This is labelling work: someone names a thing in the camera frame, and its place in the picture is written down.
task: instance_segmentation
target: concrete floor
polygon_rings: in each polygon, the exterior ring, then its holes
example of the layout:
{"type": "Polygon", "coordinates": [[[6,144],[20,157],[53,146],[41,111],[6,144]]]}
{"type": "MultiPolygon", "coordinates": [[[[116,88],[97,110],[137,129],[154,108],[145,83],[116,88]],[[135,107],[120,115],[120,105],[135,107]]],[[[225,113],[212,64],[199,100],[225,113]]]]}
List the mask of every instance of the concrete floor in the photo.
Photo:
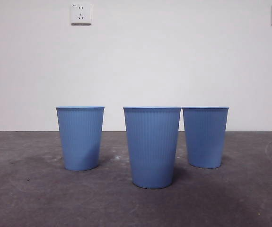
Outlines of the concrete floor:
{"type": "Polygon", "coordinates": [[[58,132],[0,132],[0,227],[272,227],[272,132],[227,132],[222,166],[187,163],[173,184],[131,182],[125,132],[104,132],[100,166],[63,168],[58,132]]]}

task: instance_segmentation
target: ribbed cup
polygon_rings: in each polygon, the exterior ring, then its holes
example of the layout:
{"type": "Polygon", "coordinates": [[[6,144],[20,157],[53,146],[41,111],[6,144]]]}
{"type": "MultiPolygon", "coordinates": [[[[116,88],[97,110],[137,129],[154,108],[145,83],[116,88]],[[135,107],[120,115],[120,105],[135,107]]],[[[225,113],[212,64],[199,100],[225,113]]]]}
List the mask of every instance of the ribbed cup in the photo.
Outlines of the ribbed cup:
{"type": "Polygon", "coordinates": [[[180,107],[124,107],[132,181],[143,188],[171,184],[180,107]]]}
{"type": "Polygon", "coordinates": [[[64,166],[81,171],[98,165],[101,141],[102,106],[56,107],[64,166]]]}
{"type": "Polygon", "coordinates": [[[189,164],[201,168],[221,165],[228,107],[184,107],[189,164]]]}

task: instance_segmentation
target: electrical outlet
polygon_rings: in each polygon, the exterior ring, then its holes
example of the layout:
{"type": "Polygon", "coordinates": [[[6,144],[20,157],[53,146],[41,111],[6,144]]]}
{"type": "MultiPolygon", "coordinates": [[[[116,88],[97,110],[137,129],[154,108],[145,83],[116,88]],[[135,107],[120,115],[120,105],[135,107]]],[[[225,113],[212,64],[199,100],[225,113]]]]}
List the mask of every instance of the electrical outlet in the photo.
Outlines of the electrical outlet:
{"type": "Polygon", "coordinates": [[[91,4],[83,2],[70,7],[70,22],[72,25],[90,25],[92,23],[91,4]]]}

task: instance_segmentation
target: white wall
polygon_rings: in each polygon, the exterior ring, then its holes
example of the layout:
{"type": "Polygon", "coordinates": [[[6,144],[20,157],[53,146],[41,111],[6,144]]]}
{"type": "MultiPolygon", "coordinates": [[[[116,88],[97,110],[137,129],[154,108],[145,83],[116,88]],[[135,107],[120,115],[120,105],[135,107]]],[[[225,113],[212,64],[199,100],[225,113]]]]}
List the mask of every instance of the white wall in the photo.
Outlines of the white wall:
{"type": "Polygon", "coordinates": [[[0,0],[0,131],[58,130],[55,106],[229,106],[228,131],[272,131],[270,0],[0,0]]]}

